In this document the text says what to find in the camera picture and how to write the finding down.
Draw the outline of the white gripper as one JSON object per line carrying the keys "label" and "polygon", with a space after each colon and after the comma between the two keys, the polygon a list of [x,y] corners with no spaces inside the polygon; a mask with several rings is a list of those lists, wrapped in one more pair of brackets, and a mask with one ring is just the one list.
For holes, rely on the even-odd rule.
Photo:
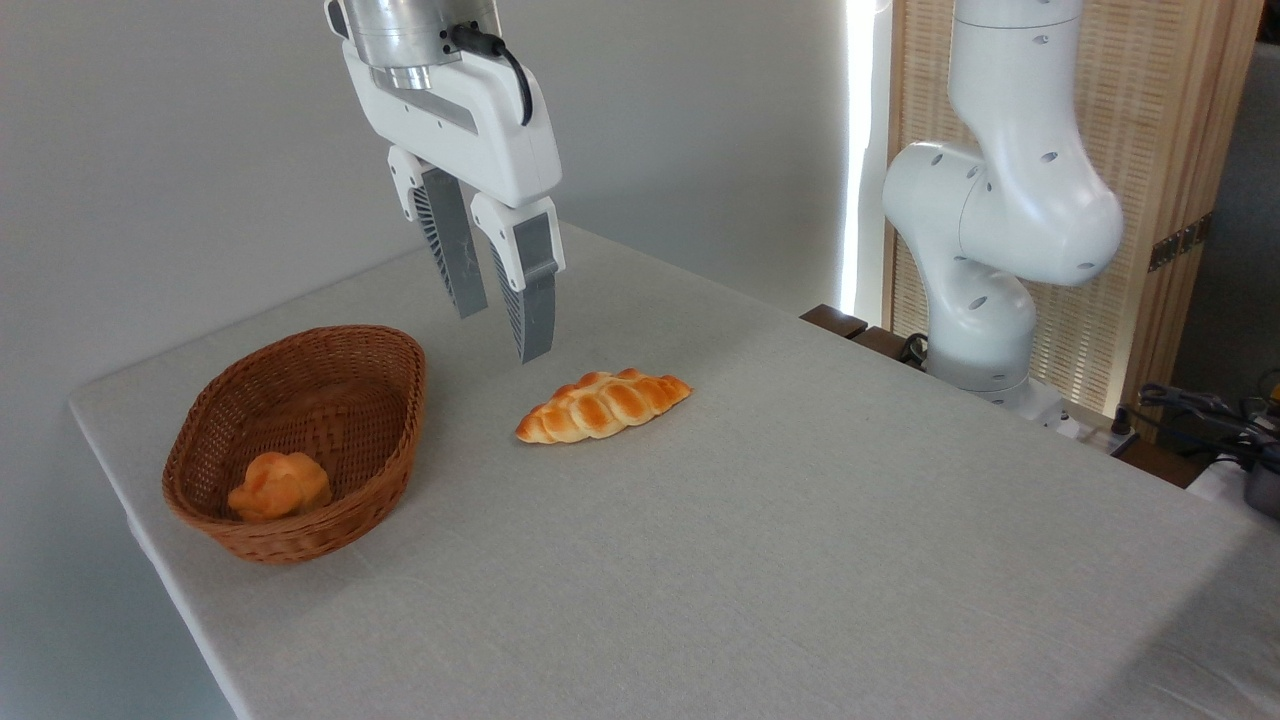
{"label": "white gripper", "polygon": [[460,179],[484,192],[470,208],[490,241],[520,361],[549,352],[566,260],[556,205],[541,197],[562,167],[536,78],[526,74],[532,118],[521,126],[518,81],[503,60],[462,53],[430,69],[430,88],[402,90],[376,85],[352,42],[342,51],[370,126],[393,143],[387,163],[402,211],[422,232],[456,311],[486,307]]}

